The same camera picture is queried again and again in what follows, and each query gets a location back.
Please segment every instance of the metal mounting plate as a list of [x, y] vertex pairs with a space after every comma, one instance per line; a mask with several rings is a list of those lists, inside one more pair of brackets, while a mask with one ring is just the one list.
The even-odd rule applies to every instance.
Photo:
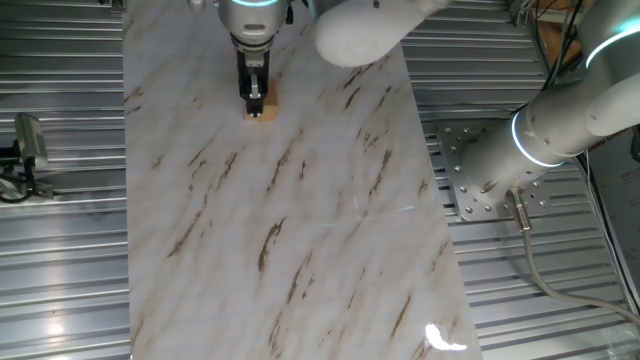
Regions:
[[[442, 155], [446, 159], [445, 170], [451, 181], [456, 214], [465, 221], [499, 220], [513, 216], [506, 200], [499, 203], [491, 201], [480, 192], [474, 191], [464, 176], [464, 148], [484, 131], [484, 128], [462, 126], [438, 129], [437, 135], [442, 144]], [[522, 196], [526, 199], [525, 204], [530, 216], [541, 216], [550, 212], [551, 200], [542, 181], [535, 181], [533, 185], [524, 189]]]

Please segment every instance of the marble surface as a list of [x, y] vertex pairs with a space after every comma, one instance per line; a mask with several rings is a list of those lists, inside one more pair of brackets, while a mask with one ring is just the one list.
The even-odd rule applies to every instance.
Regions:
[[259, 123], [214, 8], [128, 1], [133, 359], [481, 359], [400, 47], [333, 67], [297, 5]]

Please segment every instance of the wooden block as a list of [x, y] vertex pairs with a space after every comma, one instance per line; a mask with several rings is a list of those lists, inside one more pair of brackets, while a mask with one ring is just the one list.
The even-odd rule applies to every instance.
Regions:
[[276, 89], [276, 81], [269, 80], [269, 93], [267, 94], [267, 98], [264, 99], [264, 110], [262, 111], [262, 116], [254, 118], [245, 112], [244, 119], [253, 121], [273, 121], [276, 119], [276, 115], [278, 115], [278, 92]]

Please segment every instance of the corrugated metal floor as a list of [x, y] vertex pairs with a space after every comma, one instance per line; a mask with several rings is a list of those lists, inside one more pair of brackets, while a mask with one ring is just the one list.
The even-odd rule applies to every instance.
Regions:
[[[640, 342], [622, 317], [559, 302], [529, 282], [512, 220], [465, 223], [453, 211], [436, 128], [499, 124], [537, 94], [546, 74], [529, 29], [512, 25], [503, 0], [458, 0], [403, 48], [485, 360], [636, 359]], [[579, 167], [543, 179], [553, 211], [533, 220], [541, 274], [558, 290], [624, 303]]]
[[[15, 113], [39, 116], [50, 149], [39, 178], [57, 188], [53, 202], [0, 208], [0, 359], [129, 358], [121, 38], [120, 17], [98, 0], [0, 0], [0, 145]], [[485, 359], [608, 359], [610, 342], [636, 346], [620, 317], [523, 280], [510, 221], [451, 213], [435, 127], [504, 121], [536, 94], [543, 70], [528, 30], [510, 24], [504, 0], [456, 1], [404, 49]], [[578, 168], [545, 181], [556, 206], [534, 220], [543, 275], [622, 302]]]
[[129, 359], [121, 28], [97, 0], [0, 1], [0, 144], [40, 117], [57, 190], [0, 208], [0, 359]]

